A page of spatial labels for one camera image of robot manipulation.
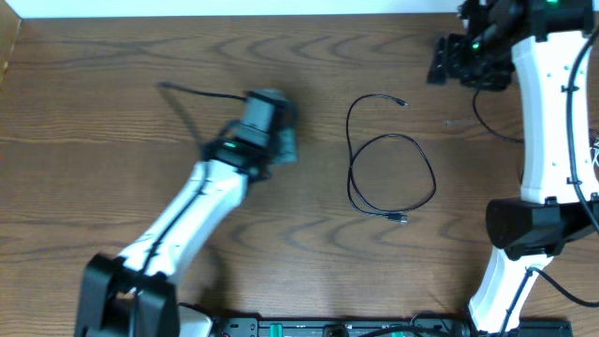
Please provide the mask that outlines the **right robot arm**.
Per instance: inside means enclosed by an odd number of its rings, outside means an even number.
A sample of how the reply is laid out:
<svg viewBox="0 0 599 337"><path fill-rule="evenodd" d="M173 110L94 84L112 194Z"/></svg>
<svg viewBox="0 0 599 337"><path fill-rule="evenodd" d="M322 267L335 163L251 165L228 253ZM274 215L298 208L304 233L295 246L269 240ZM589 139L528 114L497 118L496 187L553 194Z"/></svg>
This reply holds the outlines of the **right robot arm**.
<svg viewBox="0 0 599 337"><path fill-rule="evenodd" d="M429 83L456 79L478 92L519 84L524 166L517 198L492 200L493 249L467 305L473 336L564 336L566 323L526 323L536 279L569 242L598 229L587 76L598 38L590 1L467 0L465 31L438 40Z"/></svg>

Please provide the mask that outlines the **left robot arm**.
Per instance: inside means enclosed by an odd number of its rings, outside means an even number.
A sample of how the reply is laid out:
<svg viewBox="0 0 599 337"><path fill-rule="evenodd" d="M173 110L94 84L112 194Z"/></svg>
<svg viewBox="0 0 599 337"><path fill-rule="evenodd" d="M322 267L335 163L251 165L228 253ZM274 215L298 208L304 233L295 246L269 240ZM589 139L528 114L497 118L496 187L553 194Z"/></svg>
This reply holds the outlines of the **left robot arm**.
<svg viewBox="0 0 599 337"><path fill-rule="evenodd" d="M116 257L98 254L81 282L77 336L208 336L212 319L177 286L218 225L270 167L297 160L298 111L280 90L250 91L245 111L207 143L179 194Z"/></svg>

